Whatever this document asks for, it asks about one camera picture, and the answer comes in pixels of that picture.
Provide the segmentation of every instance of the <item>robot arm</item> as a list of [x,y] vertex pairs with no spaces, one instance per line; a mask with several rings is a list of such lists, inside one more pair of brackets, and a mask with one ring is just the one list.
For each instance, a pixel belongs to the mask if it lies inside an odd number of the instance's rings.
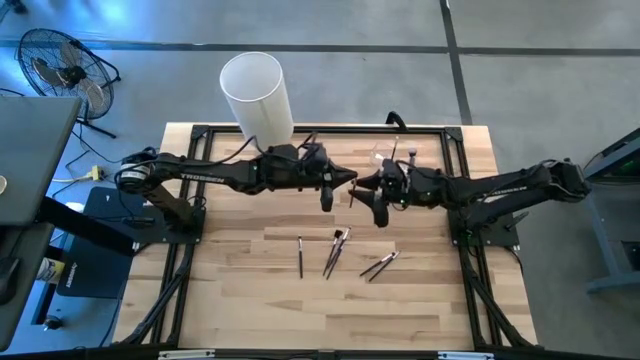
[[[358,179],[349,193],[373,211],[374,222],[387,226],[389,204],[442,206],[459,210],[468,229],[477,229],[500,216],[547,200],[577,202],[590,192],[579,166],[566,161],[543,161],[528,169],[481,179],[450,177],[439,169],[411,162],[383,160],[373,175]],[[501,198],[485,202],[492,196]]]
[[[302,155],[300,148],[306,149]],[[313,142],[298,148],[291,144],[270,147],[251,160],[234,163],[155,154],[147,148],[122,161],[115,181],[119,189],[141,194],[162,210],[169,226],[188,227],[193,220],[191,205],[173,197],[162,186],[164,181],[185,179],[226,185],[247,195],[264,190],[314,188],[321,190],[322,210],[328,212],[333,204],[333,189],[356,177],[355,171],[335,165],[322,144]]]

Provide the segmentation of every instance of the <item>white paper cup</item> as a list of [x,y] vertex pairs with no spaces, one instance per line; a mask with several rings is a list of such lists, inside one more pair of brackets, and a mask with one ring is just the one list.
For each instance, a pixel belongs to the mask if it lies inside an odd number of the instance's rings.
[[255,135],[262,149],[290,143],[293,119],[278,60],[261,52],[240,54],[222,68],[220,86],[245,139]]

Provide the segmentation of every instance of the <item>wooden tabletop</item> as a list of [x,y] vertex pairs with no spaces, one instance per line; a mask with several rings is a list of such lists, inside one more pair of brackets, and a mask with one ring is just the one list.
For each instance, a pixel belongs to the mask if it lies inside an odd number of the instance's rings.
[[[192,125],[167,124],[161,151],[186,155]],[[471,177],[496,174],[487,127],[462,129]],[[305,136],[295,134],[292,142]],[[318,141],[336,164],[364,176],[376,168],[371,150],[376,144],[392,146],[394,138],[321,133]],[[228,156],[243,142],[239,134],[216,134],[211,159]],[[409,148],[418,150],[417,165],[444,166],[435,136],[402,135],[398,156],[407,158]],[[238,159],[255,155],[246,150]],[[165,186],[177,195],[180,182]],[[312,190],[251,197],[207,185],[205,234],[194,256],[180,347],[471,349],[460,261],[450,245],[445,210],[390,209],[389,226],[378,229],[364,205],[356,201],[349,208],[347,188],[334,192],[333,211],[323,213],[319,193]],[[347,226],[353,227],[351,239],[331,279],[325,280],[321,273],[333,233]],[[298,235],[303,238],[304,279],[298,276]],[[399,257],[373,282],[358,277],[396,250]],[[166,245],[151,245],[133,260],[114,340],[129,335],[157,298],[166,252]],[[518,263],[500,248],[488,248],[487,259],[496,301],[535,343]],[[168,309],[165,335],[173,302]],[[479,311],[488,339],[484,307]]]

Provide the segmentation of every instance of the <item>fan guard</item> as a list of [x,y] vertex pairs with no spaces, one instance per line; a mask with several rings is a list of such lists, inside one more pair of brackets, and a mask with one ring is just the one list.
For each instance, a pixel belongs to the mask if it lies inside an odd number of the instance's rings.
[[17,55],[22,73],[39,95],[80,97],[80,114],[89,104],[88,119],[102,117],[111,108],[112,84],[120,77],[111,80],[102,63],[113,66],[75,38],[56,30],[29,30]]

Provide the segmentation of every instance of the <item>gray floor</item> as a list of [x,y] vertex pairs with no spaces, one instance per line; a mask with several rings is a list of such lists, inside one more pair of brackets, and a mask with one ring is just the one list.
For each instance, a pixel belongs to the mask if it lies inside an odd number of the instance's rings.
[[[25,1],[0,40],[50,27],[83,40],[184,43],[446,45],[437,0]],[[460,46],[638,48],[640,3],[608,0],[450,0]],[[111,159],[157,146],[168,121],[231,121],[218,86],[234,53],[100,51],[121,71],[110,112],[96,122],[120,137],[85,131]],[[460,124],[446,54],[274,53],[298,122],[374,122],[389,110],[407,122]],[[488,125],[501,171],[546,158],[591,155],[638,126],[637,57],[463,56],[474,124]],[[0,48],[0,87],[33,94],[14,49]],[[72,139],[61,164],[82,152]],[[95,155],[73,166],[114,167]],[[68,177],[60,166],[56,173]],[[62,193],[83,202],[91,184]],[[50,193],[57,190],[54,184]],[[527,292],[539,341],[555,350],[640,356],[640,292],[585,294],[605,275],[584,207],[546,203],[519,225]],[[9,352],[96,346],[113,301],[56,298],[68,327],[46,334],[23,319]],[[105,309],[98,309],[107,304]]]

